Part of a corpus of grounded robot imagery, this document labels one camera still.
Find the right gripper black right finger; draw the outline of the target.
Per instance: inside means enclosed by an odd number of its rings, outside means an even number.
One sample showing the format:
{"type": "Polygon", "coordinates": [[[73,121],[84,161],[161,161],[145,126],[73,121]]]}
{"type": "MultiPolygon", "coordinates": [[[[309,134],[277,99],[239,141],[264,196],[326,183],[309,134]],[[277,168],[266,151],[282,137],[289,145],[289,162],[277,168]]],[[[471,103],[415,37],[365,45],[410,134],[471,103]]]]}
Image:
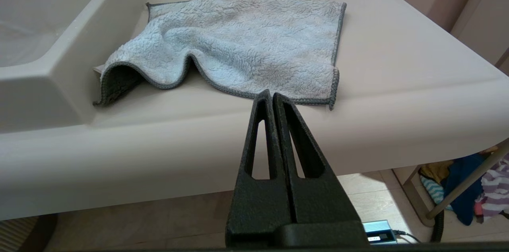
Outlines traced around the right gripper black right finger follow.
{"type": "Polygon", "coordinates": [[[360,223],[360,217],[296,105],[273,95],[291,217],[295,223],[360,223]]]}

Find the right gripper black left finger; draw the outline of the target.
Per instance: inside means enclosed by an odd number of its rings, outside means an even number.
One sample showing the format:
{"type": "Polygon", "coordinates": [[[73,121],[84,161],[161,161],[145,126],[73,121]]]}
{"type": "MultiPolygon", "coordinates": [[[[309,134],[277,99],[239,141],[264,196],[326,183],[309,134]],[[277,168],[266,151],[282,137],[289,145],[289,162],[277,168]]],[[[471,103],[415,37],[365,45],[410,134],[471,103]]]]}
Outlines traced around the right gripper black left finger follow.
{"type": "Polygon", "coordinates": [[[227,247],[291,247],[295,212],[291,201],[288,154],[293,146],[283,133],[276,96],[264,90],[253,100],[243,154],[225,229],[227,247]],[[253,177],[256,140],[265,125],[269,178],[253,177]]]}

